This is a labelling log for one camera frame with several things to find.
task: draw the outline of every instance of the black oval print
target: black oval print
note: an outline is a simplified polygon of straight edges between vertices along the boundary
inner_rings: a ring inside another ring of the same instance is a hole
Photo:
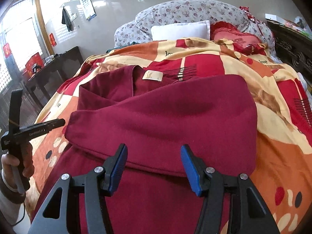
[[[52,155],[52,150],[49,150],[48,153],[46,154],[46,159],[49,159],[51,155]]]
[[[297,196],[296,196],[296,200],[294,201],[294,206],[295,206],[296,208],[299,208],[301,202],[302,202],[302,193],[299,192],[299,193],[297,194]]]

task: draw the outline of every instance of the white wall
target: white wall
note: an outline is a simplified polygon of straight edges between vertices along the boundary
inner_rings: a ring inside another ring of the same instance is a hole
[[[145,8],[170,0],[92,0],[97,16],[90,22],[85,20],[79,0],[40,0],[43,18],[48,34],[53,32],[57,45],[56,53],[63,53],[74,46],[79,46],[83,58],[93,54],[103,54],[114,47],[113,35],[122,24],[135,19],[135,15]],[[301,16],[291,0],[219,0],[234,6],[248,6],[251,13],[264,20],[264,14],[275,14],[294,20]],[[74,31],[68,32],[61,24],[62,8],[69,13],[77,13]]]

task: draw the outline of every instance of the patchwork blanket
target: patchwork blanket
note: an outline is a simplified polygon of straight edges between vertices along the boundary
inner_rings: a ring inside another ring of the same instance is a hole
[[[312,120],[297,73],[263,54],[246,56],[232,41],[198,38],[154,41],[89,57],[50,99],[36,122],[63,118],[77,109],[79,86],[97,74],[128,65],[164,72],[175,80],[237,74],[257,107],[257,157],[251,179],[281,233],[295,230],[312,202]],[[66,126],[31,141],[35,174],[26,206],[34,211],[45,182],[66,148]],[[221,233],[226,233],[226,225]]]

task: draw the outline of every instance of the sleeve cuff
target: sleeve cuff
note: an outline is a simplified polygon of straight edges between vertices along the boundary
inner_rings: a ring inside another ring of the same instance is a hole
[[[8,185],[7,181],[4,178],[3,170],[1,171],[0,176],[0,191],[7,199],[9,199],[14,204],[21,204],[25,201],[26,193],[20,194],[17,192],[17,189],[14,189]]]

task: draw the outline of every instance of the device handle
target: device handle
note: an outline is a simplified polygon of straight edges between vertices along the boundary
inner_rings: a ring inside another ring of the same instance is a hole
[[[18,173],[16,171],[16,168],[14,168],[13,166],[12,166],[12,172],[13,172],[13,176],[15,179],[15,183],[18,187],[18,192],[20,194],[23,194],[25,191],[27,191],[30,188],[30,183],[29,183],[29,179],[23,176],[24,165],[23,165],[23,156],[21,153],[21,146],[17,144],[11,144],[8,151],[9,151],[9,154],[15,156],[20,161],[17,167]]]

